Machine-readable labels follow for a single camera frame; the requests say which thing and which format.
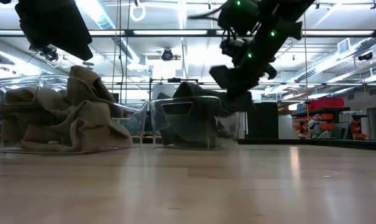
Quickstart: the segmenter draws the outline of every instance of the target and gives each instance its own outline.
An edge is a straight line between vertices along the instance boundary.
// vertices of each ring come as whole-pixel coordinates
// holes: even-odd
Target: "beige cloth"
[[[72,67],[66,92],[49,88],[7,91],[0,102],[2,139],[34,151],[132,146],[128,130],[112,120],[122,117],[122,111],[96,73]]]

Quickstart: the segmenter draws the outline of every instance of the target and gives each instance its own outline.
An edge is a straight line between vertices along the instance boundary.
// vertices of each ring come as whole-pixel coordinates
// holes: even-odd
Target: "ceiling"
[[[83,16],[88,29],[99,29],[92,15],[87,8],[82,7],[81,1],[77,5]],[[117,1],[116,0],[98,0],[104,12],[108,15],[113,24],[116,25]],[[373,0],[319,0],[321,7],[319,9],[311,6],[305,19],[306,29],[376,29],[376,9],[371,10]],[[121,1],[121,29],[219,29],[215,22],[211,21],[190,21],[186,20],[186,15],[204,13],[209,10],[207,0],[149,0],[141,1],[140,5],[145,7],[145,15],[142,20],[135,21],[129,14],[128,1]],[[212,8],[219,7],[222,1],[212,1]],[[140,17],[142,9],[134,9],[135,17]],[[10,5],[0,4],[0,29],[19,30],[19,18]],[[337,49],[337,44],[345,38],[303,38],[297,42],[288,39],[285,45],[279,50],[277,60],[273,66],[279,71],[279,76],[275,82],[287,82],[297,71],[310,67],[316,60]],[[219,49],[221,38],[219,37],[186,37],[181,41],[180,37],[131,37],[125,41],[131,49],[138,55],[146,55],[148,58],[156,58],[159,52],[164,48],[170,48],[175,55],[183,55],[186,65],[186,76],[191,78],[200,78],[206,82],[212,81],[208,70],[213,65],[226,64],[232,66],[231,58],[222,55]],[[39,60],[42,58],[32,54],[28,50],[29,42],[24,37],[0,37],[0,42],[9,45],[12,48],[31,55]],[[121,75],[122,68],[126,70],[127,76],[140,76],[143,80],[148,80],[147,72],[140,70],[128,70],[126,65],[129,62],[122,57],[123,66],[121,66],[118,56],[114,61],[114,42],[110,38],[93,38],[90,45],[95,56],[90,62],[95,64],[94,71],[103,76]],[[65,55],[71,65],[81,65],[82,61],[61,50],[61,55]],[[58,67],[60,73],[67,72],[68,68]],[[332,75],[324,75],[325,78],[317,82],[326,82],[328,79],[344,73],[344,69],[332,71]]]

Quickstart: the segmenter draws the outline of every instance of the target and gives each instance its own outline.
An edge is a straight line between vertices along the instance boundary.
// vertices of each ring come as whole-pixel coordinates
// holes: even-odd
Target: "transparent plastic bin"
[[[83,154],[142,144],[149,102],[124,106],[98,97],[105,94],[68,75],[0,79],[0,152]]]
[[[222,149],[237,144],[240,114],[226,111],[217,97],[153,100],[150,113],[154,147]]]

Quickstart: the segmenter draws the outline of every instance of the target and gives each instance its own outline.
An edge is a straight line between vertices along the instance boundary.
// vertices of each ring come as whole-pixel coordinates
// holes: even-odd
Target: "wooden floor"
[[[376,223],[376,151],[0,154],[0,223]]]

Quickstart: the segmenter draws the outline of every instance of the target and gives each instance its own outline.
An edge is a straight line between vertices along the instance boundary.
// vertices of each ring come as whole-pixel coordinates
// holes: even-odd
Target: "clear container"
[[[68,75],[0,79],[0,152],[81,154],[142,144],[149,102],[111,101],[101,81]]]
[[[150,102],[154,147],[222,149],[237,144],[239,113],[224,109],[214,96]]]

